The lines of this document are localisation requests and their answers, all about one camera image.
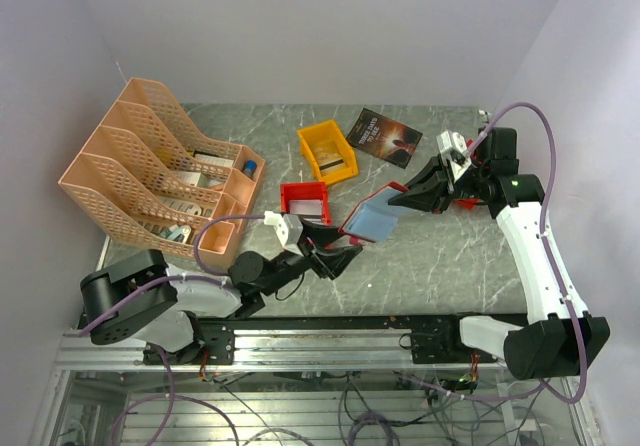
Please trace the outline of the white credit card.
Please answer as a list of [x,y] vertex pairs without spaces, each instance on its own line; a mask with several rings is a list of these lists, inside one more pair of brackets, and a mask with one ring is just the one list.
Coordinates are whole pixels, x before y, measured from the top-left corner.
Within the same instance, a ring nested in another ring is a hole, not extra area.
[[317,199],[291,200],[288,204],[291,214],[311,217],[321,217],[323,212],[322,201]]

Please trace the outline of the red leather card holder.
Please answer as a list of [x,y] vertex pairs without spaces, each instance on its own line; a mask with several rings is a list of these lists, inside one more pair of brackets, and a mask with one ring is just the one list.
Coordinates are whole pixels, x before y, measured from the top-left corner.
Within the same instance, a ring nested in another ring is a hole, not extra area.
[[382,242],[392,235],[399,219],[411,210],[389,205],[389,201],[408,189],[389,182],[371,195],[359,201],[339,228],[344,235],[371,243]]

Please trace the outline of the red plastic bin with cards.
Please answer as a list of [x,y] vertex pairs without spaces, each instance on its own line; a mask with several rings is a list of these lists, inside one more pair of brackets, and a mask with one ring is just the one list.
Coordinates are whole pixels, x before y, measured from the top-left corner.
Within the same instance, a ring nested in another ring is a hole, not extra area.
[[281,210],[324,225],[331,224],[328,189],[323,182],[280,185]]

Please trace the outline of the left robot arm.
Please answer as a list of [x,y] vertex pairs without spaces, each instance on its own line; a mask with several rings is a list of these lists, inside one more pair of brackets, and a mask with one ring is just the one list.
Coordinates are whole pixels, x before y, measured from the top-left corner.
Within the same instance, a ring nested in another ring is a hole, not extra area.
[[253,218],[272,227],[280,242],[282,250],[272,259],[245,251],[221,272],[196,252],[202,271],[195,273],[148,249],[86,276],[80,290],[87,324],[80,335],[95,345],[136,338],[192,363],[204,349],[199,318],[246,319],[307,272],[338,278],[363,250],[359,244],[335,246],[344,235],[339,228],[297,215],[267,211]]

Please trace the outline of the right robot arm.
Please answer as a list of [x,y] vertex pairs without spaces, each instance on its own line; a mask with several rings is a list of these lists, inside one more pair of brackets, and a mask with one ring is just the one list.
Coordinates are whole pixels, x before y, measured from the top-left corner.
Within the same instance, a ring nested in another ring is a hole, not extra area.
[[457,200],[487,206],[511,249],[527,311],[523,326],[464,316],[442,335],[442,353],[459,362],[482,350],[503,360],[519,380],[585,373],[610,328],[589,312],[563,265],[544,208],[545,189],[536,175],[519,171],[516,131],[496,128],[474,152],[450,130],[438,135],[437,145],[437,154],[389,205],[433,214]]

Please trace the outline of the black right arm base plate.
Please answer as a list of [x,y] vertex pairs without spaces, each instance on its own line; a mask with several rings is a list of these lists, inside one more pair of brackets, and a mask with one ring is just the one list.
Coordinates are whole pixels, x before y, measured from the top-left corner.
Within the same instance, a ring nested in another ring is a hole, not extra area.
[[481,364],[496,363],[489,353],[465,346],[460,337],[458,315],[413,315],[403,319],[408,329],[399,338],[399,346],[411,353],[414,364],[471,363],[477,355]]

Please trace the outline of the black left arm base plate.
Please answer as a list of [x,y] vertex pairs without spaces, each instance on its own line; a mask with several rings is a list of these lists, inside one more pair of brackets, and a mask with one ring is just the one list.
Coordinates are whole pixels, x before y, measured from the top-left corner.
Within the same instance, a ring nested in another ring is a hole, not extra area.
[[235,356],[235,332],[231,327],[214,325],[203,330],[200,339],[177,352],[165,352],[174,365],[231,365]]

